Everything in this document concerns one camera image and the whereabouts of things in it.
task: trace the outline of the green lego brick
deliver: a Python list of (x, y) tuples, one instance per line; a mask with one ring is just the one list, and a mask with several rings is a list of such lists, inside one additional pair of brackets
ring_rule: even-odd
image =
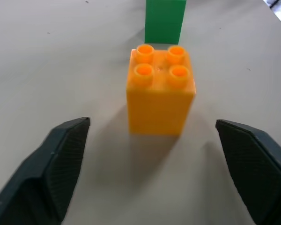
[(182, 23), (186, 0), (147, 0), (146, 23)]
[(145, 43), (178, 44), (181, 24), (146, 23)]

